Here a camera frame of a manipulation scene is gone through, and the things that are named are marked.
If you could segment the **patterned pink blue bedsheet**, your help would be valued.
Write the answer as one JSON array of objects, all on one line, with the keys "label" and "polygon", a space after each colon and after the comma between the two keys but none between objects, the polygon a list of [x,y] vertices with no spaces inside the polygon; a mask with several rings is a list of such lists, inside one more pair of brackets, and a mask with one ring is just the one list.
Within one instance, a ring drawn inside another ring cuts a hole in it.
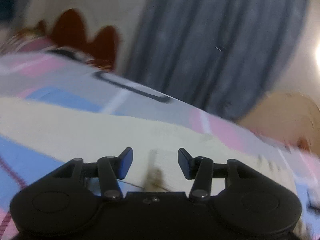
[{"label": "patterned pink blue bedsheet", "polygon": [[[271,139],[155,90],[55,54],[18,53],[1,56],[1,97],[18,97],[74,110],[131,116],[186,127],[196,135],[208,134],[226,147],[254,156],[263,165],[291,170],[303,205],[303,221],[313,239],[319,239],[319,160],[297,149],[286,150]],[[61,157],[31,150],[1,135],[1,239],[16,233],[9,215],[12,197],[22,186],[61,165]]]}]

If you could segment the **blue grey curtain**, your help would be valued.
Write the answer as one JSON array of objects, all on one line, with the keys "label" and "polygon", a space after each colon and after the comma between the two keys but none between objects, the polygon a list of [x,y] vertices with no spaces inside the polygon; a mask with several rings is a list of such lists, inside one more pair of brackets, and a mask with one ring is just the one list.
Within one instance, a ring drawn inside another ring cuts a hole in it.
[{"label": "blue grey curtain", "polygon": [[148,0],[125,76],[227,120],[275,83],[309,0]]}]

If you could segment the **orange plush toy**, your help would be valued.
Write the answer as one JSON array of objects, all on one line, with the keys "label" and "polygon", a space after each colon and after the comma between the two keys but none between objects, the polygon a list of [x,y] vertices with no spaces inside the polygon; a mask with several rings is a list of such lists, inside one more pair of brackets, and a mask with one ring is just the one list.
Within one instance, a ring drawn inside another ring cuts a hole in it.
[{"label": "orange plush toy", "polygon": [[310,145],[309,145],[308,141],[307,141],[304,137],[300,137],[300,138],[298,139],[297,147],[298,147],[301,151],[311,152],[311,150],[310,150]]}]

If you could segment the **cream knit sweater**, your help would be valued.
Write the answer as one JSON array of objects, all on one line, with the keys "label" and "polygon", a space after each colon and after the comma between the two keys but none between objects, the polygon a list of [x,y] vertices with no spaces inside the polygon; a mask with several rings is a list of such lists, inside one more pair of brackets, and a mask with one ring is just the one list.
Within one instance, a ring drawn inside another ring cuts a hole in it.
[{"label": "cream knit sweater", "polygon": [[232,150],[217,137],[160,121],[77,111],[19,98],[1,98],[1,135],[37,152],[66,162],[94,162],[106,155],[133,149],[126,182],[143,186],[155,173],[169,191],[189,191],[191,185],[177,163],[180,148],[215,163],[238,159],[291,191],[292,172],[264,157]]}]

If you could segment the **cream arched headboard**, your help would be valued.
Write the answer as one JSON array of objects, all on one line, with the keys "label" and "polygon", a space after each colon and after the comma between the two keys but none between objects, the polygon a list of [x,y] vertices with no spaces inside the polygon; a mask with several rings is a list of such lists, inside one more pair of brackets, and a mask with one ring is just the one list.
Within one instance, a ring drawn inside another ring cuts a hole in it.
[{"label": "cream arched headboard", "polygon": [[268,94],[236,123],[286,147],[298,148],[298,139],[304,137],[311,153],[319,155],[319,107],[302,94]]}]

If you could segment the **red white heart headboard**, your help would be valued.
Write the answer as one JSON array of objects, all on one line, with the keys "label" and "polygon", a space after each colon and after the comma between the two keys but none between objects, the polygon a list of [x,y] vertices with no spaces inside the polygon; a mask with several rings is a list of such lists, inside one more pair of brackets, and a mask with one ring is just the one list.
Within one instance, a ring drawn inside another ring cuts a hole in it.
[{"label": "red white heart headboard", "polygon": [[57,45],[42,52],[64,56],[107,72],[115,69],[120,42],[116,28],[107,25],[90,40],[85,22],[75,9],[68,9],[61,14],[50,31],[47,31],[45,21],[41,20],[35,27],[21,29],[14,35],[27,31],[47,36]]}]

